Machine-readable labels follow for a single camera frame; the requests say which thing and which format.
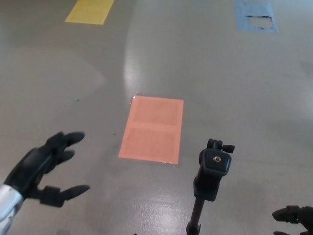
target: orange rectangle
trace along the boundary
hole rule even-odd
[[[119,157],[177,164],[182,112],[183,100],[136,96]]]

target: epoxy floor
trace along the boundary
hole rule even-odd
[[[313,2],[271,2],[278,34],[239,32],[232,0],[115,0],[101,26],[64,23],[75,0],[1,1],[0,177],[83,130],[42,186],[91,186],[62,209],[27,201],[10,234],[183,235],[208,138],[236,149],[202,235],[304,231],[271,213],[312,205]],[[136,93],[184,100],[178,165],[117,157]]]

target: floor marking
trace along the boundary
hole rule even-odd
[[[114,0],[78,0],[65,22],[104,24]]]
[[[119,157],[177,164],[182,113],[183,100],[136,96]]]

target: tripod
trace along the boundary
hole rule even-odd
[[[196,197],[190,222],[186,227],[187,235],[199,235],[199,219],[205,201],[214,202],[220,181],[228,173],[231,156],[235,146],[223,145],[222,141],[209,139],[206,149],[199,154],[200,168],[194,179],[194,196]]]

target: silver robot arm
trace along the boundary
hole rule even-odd
[[[82,132],[67,135],[60,132],[50,137],[43,146],[30,150],[17,163],[0,186],[0,235],[6,235],[26,199],[37,199],[41,204],[60,208],[65,201],[90,189],[87,185],[64,191],[52,186],[42,190],[38,188],[45,174],[74,156],[74,152],[66,151],[66,148],[80,142],[84,136]]]
[[[6,235],[23,201],[22,195],[11,186],[0,186],[0,235]]]

